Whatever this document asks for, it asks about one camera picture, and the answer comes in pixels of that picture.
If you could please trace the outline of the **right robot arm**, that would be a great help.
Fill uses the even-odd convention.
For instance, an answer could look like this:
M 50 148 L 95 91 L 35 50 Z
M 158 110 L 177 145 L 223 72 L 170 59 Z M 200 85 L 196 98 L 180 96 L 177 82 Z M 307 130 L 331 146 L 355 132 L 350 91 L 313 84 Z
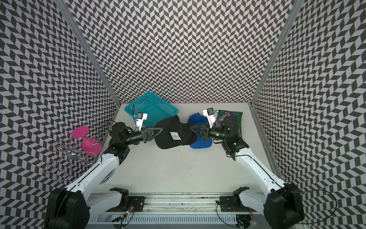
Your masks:
M 239 136 L 237 119 L 227 116 L 223 124 L 193 125 L 190 130 L 206 140 L 220 140 L 226 155 L 241 165 L 261 189 L 256 193 L 245 188 L 238 193 L 241 204 L 262 214 L 273 229 L 288 229 L 304 220 L 305 213 L 299 189 L 280 179 L 269 170 Z

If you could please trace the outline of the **black cap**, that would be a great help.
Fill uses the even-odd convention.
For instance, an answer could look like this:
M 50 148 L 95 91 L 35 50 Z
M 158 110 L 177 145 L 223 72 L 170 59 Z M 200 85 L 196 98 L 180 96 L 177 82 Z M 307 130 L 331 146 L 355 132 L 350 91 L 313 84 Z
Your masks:
M 192 123 L 180 122 L 175 115 L 159 121 L 155 128 L 162 128 L 155 142 L 160 149 L 170 149 L 178 146 L 191 145 L 197 141 L 197 135 L 190 129 Z

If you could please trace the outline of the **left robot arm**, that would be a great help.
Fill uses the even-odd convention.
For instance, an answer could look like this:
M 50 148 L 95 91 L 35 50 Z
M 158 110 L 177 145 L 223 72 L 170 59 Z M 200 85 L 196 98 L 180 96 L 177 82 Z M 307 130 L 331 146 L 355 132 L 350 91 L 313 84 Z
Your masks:
M 162 133 L 159 127 L 143 127 L 133 131 L 123 122 L 112 125 L 109 132 L 110 146 L 101 158 L 81 177 L 63 189 L 54 189 L 48 197 L 44 227 L 47 229 L 84 229 L 90 219 L 113 209 L 131 208 L 129 192 L 122 188 L 112 188 L 107 193 L 90 198 L 100 183 L 127 158 L 130 145 L 148 142 Z

